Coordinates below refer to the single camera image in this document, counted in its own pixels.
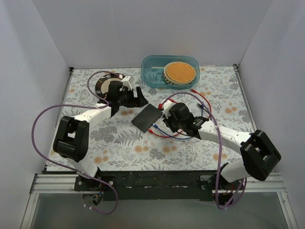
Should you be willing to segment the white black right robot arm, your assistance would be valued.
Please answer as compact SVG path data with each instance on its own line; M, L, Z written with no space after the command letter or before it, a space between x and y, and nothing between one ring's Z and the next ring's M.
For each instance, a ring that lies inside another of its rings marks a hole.
M205 117L194 116L184 103L167 101L162 109L163 122L172 132L183 130L190 137L218 143L242 156L241 160L220 166L219 172L206 181L211 186L225 190L248 177L265 181L282 159L262 130L249 133L217 126Z

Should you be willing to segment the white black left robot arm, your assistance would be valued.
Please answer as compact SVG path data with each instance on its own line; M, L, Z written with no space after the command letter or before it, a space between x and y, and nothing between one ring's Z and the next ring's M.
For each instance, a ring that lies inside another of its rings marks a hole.
M148 104L139 86L132 89L129 80L111 81L108 91L100 94L95 108L74 117L61 118L53 142L53 151L67 159L77 171L87 175L85 185L96 191L101 187L101 178L96 176L98 168L89 159L89 135L102 121L113 117L121 106L143 107Z

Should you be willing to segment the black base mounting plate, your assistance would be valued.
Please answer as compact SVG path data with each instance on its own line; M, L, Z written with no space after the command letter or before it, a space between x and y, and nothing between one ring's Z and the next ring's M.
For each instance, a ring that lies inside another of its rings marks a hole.
M98 171L96 179L76 172L48 172L72 179L72 191L97 193L99 200L176 200L214 201L216 171Z

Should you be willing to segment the dark rimmed beige plate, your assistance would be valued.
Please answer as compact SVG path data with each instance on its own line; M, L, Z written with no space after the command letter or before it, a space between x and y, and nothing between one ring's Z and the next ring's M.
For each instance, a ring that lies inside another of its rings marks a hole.
M96 94L101 98L105 98L109 90L110 82L121 81L124 77L124 74L117 75L115 73L107 73L103 75L95 85Z

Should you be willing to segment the teal transparent plastic container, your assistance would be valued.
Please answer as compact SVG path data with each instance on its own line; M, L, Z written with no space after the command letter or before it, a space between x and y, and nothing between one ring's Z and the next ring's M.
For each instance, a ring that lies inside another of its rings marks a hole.
M190 89L199 82L200 68L189 56L151 55L142 62L141 78L151 88Z

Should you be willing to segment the aluminium frame rail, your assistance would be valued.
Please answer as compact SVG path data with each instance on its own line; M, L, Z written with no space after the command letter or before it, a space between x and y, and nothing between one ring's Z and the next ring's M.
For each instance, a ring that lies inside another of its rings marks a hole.
M76 174L35 175L31 193L72 193ZM245 192L286 192L286 186L280 173L272 173L265 181L248 178Z

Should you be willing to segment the black network switch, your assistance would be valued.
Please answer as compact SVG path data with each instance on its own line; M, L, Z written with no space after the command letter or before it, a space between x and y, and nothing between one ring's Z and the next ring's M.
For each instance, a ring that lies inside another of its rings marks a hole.
M148 129L155 123L161 116L162 111L148 104L139 114L132 119L132 124L137 127L141 132L146 133Z

